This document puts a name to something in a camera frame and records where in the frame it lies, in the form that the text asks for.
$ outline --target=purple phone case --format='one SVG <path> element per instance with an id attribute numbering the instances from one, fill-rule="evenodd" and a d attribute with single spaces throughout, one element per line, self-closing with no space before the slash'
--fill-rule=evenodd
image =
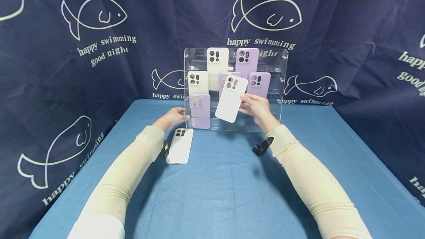
<path id="1" fill-rule="evenodd" d="M 222 72 L 220 72 L 220 79 L 219 79 L 220 80 L 220 86 L 218 88 L 218 98 L 220 98 L 220 96 L 221 96 L 221 91 L 223 90 L 224 82 L 226 82 L 226 77 L 229 74 L 232 74 L 236 77 L 241 76 L 241 74 L 237 71 L 222 71 Z"/>
<path id="2" fill-rule="evenodd" d="M 257 72 L 259 55 L 260 50 L 258 48 L 238 48 L 235 71 L 240 72 L 244 79 L 248 79 L 251 72 Z"/>
<path id="3" fill-rule="evenodd" d="M 211 97 L 209 94 L 192 94 L 189 97 L 192 127 L 210 129 Z"/>
<path id="4" fill-rule="evenodd" d="M 267 98 L 271 75 L 268 72 L 252 72 L 248 77 L 247 93 Z"/>

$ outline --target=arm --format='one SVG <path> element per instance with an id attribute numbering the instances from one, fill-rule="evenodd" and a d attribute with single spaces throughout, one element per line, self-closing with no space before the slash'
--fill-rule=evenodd
<path id="1" fill-rule="evenodd" d="M 324 239 L 372 239 L 352 201 L 332 173 L 269 110 L 268 100 L 246 94 L 240 111 L 254 116 L 272 155 L 285 168 L 295 190 L 318 223 Z"/>
<path id="2" fill-rule="evenodd" d="M 158 157 L 164 133 L 187 120 L 184 108 L 173 108 L 148 125 L 111 164 L 93 190 L 68 239 L 124 239 L 127 205 L 148 167 Z"/>

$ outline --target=white phone case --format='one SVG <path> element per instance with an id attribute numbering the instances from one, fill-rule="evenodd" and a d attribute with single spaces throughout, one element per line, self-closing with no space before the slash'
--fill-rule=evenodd
<path id="1" fill-rule="evenodd" d="M 210 47 L 207 49 L 207 71 L 210 74 L 211 91 L 218 91 L 220 89 L 220 72 L 229 69 L 229 48 Z"/>
<path id="2" fill-rule="evenodd" d="M 187 164 L 192 146 L 193 129 L 177 128 L 166 161 L 168 164 Z"/>
<path id="3" fill-rule="evenodd" d="M 208 71 L 191 70 L 187 73 L 187 85 L 189 87 L 189 95 L 192 94 L 209 94 Z"/>
<path id="4" fill-rule="evenodd" d="M 235 122 L 242 102 L 241 95 L 245 93 L 247 86 L 247 79 L 227 75 L 221 97 L 218 100 L 215 117 L 227 122 Z"/>

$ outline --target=dark blue fabric backdrop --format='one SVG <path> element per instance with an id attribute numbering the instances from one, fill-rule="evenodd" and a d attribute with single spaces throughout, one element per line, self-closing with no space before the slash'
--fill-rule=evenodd
<path id="1" fill-rule="evenodd" d="M 425 203 L 424 0 L 0 1 L 0 238 L 28 237 L 135 99 L 182 97 L 185 48 L 233 40 L 283 43 L 286 102 L 335 107 Z"/>

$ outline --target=beige arm sleeve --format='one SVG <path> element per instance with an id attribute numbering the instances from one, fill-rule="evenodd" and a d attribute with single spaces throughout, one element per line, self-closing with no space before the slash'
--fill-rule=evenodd
<path id="1" fill-rule="evenodd" d="M 93 190 L 80 218 L 94 214 L 116 217 L 124 225 L 129 200 L 148 167 L 158 157 L 164 132 L 147 126 L 111 164 Z"/>
<path id="2" fill-rule="evenodd" d="M 332 173 L 293 134 L 280 125 L 267 136 L 273 157 L 285 168 L 294 188 L 318 223 L 324 239 L 350 236 L 372 239 L 354 204 Z"/>

